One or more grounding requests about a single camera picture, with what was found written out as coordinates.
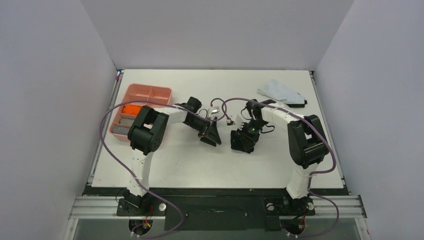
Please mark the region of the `black underwear beige waistband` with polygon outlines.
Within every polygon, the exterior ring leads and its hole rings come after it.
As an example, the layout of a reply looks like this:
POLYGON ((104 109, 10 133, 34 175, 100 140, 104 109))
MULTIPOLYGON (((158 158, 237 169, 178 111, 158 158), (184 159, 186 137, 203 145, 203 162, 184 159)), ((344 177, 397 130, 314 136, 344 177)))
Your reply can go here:
POLYGON ((252 153, 259 140, 259 134, 250 134, 244 131, 232 130, 230 132, 230 147, 232 150, 252 153))

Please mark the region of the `orange underwear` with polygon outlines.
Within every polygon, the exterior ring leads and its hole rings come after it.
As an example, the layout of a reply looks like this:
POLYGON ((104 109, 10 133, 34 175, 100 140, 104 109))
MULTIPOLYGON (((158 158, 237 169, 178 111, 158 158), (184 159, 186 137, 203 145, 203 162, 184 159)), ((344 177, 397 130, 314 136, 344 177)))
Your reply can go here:
POLYGON ((142 108, 143 106, 140 105, 125 104, 121 112, 125 115, 137 116, 142 108))

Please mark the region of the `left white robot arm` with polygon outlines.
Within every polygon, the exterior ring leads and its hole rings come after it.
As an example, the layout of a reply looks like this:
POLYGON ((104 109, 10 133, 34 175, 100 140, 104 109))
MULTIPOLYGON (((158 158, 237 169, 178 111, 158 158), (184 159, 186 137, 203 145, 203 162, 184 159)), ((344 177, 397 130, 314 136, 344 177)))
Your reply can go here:
POLYGON ((143 106, 129 128, 127 138, 135 153, 130 165, 130 180, 123 196, 136 215, 145 214, 150 207, 149 175, 154 152, 161 146, 167 126, 183 123, 197 131, 200 141, 216 147, 221 145, 217 121, 210 116, 201 117, 202 103, 190 97, 185 103, 153 108, 143 106))

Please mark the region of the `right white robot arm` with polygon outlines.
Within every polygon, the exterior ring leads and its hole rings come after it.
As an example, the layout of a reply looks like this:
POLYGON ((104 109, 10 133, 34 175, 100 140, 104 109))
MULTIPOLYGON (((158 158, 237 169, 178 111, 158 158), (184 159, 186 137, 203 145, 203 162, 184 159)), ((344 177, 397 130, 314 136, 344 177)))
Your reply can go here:
POLYGON ((287 133, 289 155, 294 169, 286 187, 287 193, 279 207, 287 215, 300 215, 311 210, 309 189, 312 173, 329 153, 323 126, 316 115, 294 115, 279 109, 276 101, 268 99, 246 103, 250 120, 230 133, 232 150, 252 153, 263 127, 272 124, 287 133))

